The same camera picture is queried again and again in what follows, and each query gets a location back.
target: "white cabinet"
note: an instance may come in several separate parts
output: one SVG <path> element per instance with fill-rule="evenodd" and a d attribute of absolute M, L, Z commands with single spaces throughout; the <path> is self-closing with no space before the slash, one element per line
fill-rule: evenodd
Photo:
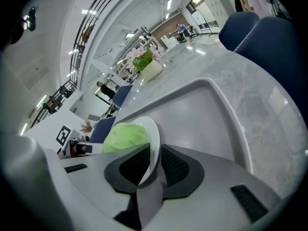
<path fill-rule="evenodd" d="M 225 25 L 230 14 L 235 12 L 229 0 L 205 0 L 205 3 L 208 5 L 220 29 Z"/>

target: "gray marble countertop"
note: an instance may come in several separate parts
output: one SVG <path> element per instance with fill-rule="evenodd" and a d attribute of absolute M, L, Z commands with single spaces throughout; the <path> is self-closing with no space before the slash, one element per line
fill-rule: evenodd
<path fill-rule="evenodd" d="M 148 83 L 137 80 L 115 122 L 196 78 L 211 78 L 239 118 L 254 175 L 280 197 L 296 189 L 307 166 L 307 128 L 293 100 L 272 76 L 217 44 L 180 44 L 159 62 L 162 73 Z"/>

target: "potted plant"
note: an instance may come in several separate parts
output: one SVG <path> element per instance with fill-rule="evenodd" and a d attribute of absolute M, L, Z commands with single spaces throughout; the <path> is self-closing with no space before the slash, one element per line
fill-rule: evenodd
<path fill-rule="evenodd" d="M 155 46 L 145 48 L 133 48 L 127 55 L 126 60 L 130 71 L 140 72 L 141 76 L 149 81 L 162 71 L 162 66 L 156 60 L 160 59 L 162 52 L 157 51 Z"/>

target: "navy office chair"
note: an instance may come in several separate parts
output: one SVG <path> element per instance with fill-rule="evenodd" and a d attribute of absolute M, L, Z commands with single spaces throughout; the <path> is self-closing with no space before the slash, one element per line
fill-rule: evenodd
<path fill-rule="evenodd" d="M 104 143 L 108 136 L 116 117 L 100 120 L 90 138 L 90 143 Z"/>
<path fill-rule="evenodd" d="M 228 50 L 234 51 L 259 20 L 259 16 L 253 12 L 231 14 L 218 35 L 220 42 Z"/>
<path fill-rule="evenodd" d="M 119 90 L 115 93 L 112 101 L 117 107 L 121 107 L 124 103 L 124 100 L 126 99 L 130 89 L 133 87 L 133 85 L 130 86 L 122 86 L 119 88 Z"/>
<path fill-rule="evenodd" d="M 292 23 L 276 17 L 262 18 L 234 52 L 272 75 L 302 115 L 308 114 L 305 53 Z"/>

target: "person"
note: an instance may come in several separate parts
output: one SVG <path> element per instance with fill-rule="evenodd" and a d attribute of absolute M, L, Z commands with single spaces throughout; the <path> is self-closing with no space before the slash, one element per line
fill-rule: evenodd
<path fill-rule="evenodd" d="M 183 33 L 185 40 L 190 42 L 191 39 L 189 38 L 189 33 L 188 33 L 185 25 L 184 24 L 180 25 L 179 23 L 177 23 L 177 26 L 180 26 L 180 30 Z"/>
<path fill-rule="evenodd" d="M 96 85 L 100 87 L 103 94 L 107 95 L 110 99 L 113 99 L 115 92 L 107 87 L 108 81 L 105 84 L 101 83 L 100 81 L 97 81 Z"/>
<path fill-rule="evenodd" d="M 193 32 L 193 26 L 188 24 L 187 27 L 188 27 L 188 30 L 192 33 Z"/>

